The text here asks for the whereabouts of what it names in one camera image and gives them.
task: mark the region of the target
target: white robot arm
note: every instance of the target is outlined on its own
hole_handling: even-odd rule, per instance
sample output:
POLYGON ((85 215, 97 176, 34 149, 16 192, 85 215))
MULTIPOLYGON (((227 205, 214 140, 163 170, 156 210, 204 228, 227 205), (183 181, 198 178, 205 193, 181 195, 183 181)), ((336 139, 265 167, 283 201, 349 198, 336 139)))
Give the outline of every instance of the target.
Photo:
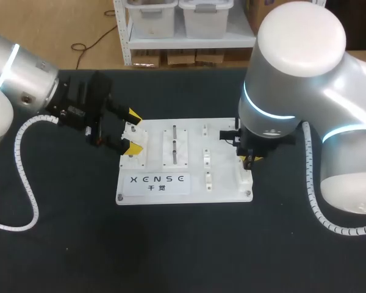
POLYGON ((340 21, 309 2, 264 19, 239 105, 242 125, 276 139, 308 121, 323 141, 321 192, 366 214, 366 63, 345 52, 340 21))
POLYGON ((57 75, 56 67, 0 37, 0 141, 12 122, 11 104, 39 112, 56 91, 57 75))

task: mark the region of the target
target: white storage box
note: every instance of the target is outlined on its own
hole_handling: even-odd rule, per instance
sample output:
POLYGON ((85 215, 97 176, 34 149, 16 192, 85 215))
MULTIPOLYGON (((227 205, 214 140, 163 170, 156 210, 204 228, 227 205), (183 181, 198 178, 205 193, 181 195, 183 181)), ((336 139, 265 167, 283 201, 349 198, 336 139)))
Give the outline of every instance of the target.
POLYGON ((174 36, 175 7, 178 0, 127 0, 126 8, 138 38, 174 36))
POLYGON ((223 38, 233 0, 179 0, 187 38, 223 38))

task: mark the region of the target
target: black cable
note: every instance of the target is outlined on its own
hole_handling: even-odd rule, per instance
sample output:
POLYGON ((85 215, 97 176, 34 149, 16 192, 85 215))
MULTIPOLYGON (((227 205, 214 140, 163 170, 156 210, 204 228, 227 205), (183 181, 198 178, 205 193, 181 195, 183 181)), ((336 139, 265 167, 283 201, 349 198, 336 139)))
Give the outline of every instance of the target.
MULTIPOLYGON (((115 16, 115 11, 114 10, 107 10, 104 12, 105 16, 115 16)), ((71 49, 73 51, 81 51, 81 54, 77 60, 77 64, 76 64, 76 69, 79 68, 80 65, 80 60, 83 57, 84 53, 87 52, 89 49, 92 49, 97 43, 99 43, 106 35, 108 35, 109 33, 111 33, 114 29, 116 29, 118 27, 118 25, 115 25, 113 28, 109 29, 107 32, 105 32, 96 42, 94 42, 94 44, 92 44, 91 46, 87 47, 85 46, 83 43, 74 43, 71 45, 71 49)))

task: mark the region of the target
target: black mat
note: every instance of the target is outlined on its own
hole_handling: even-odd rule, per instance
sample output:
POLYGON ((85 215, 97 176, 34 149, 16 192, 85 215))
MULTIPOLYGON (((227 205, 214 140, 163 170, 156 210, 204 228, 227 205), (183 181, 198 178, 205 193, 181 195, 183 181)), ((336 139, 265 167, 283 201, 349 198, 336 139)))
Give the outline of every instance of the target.
MULTIPOLYGON (((61 74, 78 81, 90 72, 61 74)), ((245 71, 107 74, 114 97, 145 119, 204 118, 236 114, 245 71)), ((0 147, 6 225, 25 225, 32 215, 12 154, 26 118, 16 113, 0 147)), ((366 236, 338 236, 315 219, 301 130, 297 138, 255 166, 252 203, 117 206, 117 155, 70 129, 35 125, 22 158, 40 220, 24 233, 0 231, 0 293, 366 292, 366 236)), ((317 181, 319 146, 315 137, 317 181)), ((366 224, 319 203, 339 225, 366 224)))

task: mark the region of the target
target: white spiral cable sleeve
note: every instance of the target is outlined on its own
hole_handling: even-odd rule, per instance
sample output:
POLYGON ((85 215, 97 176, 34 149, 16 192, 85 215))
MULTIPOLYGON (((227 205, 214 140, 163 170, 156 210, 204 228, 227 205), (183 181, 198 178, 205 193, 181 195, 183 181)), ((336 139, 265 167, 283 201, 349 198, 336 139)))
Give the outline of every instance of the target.
POLYGON ((11 226, 5 226, 5 225, 0 224, 0 229, 2 229, 2 230, 12 231, 12 232, 22 232, 22 231, 26 231, 26 230, 32 228, 38 221, 38 218, 39 218, 38 205, 37 205, 37 202, 35 201, 34 194, 31 190, 31 186, 30 186, 29 181, 27 180, 26 174, 23 170, 22 160, 21 160, 21 156, 20 156, 20 145, 21 145, 21 140, 22 140, 23 134, 26 132, 27 128, 39 121, 47 121, 47 122, 57 124, 59 122, 59 119, 54 116, 49 116, 49 115, 39 115, 39 116, 32 117, 31 119, 28 119, 28 121, 26 121, 22 125, 22 127, 20 127, 20 129, 16 135, 15 149, 14 149, 16 167, 18 168, 18 172, 19 172, 20 178, 22 180, 23 186, 27 192, 27 195, 30 198, 32 211, 34 213, 33 218, 29 224, 27 224, 26 226, 22 226, 22 227, 11 227, 11 226))
POLYGON ((309 197, 310 206, 316 218, 323 226, 332 232, 346 236, 360 236, 366 235, 366 226, 358 228, 345 228, 331 223, 321 212, 318 207, 315 189, 313 185, 313 155, 312 155, 312 138, 310 136, 310 127, 308 122, 303 123, 303 130, 305 136, 305 152, 306 152, 306 187, 307 195, 309 197))

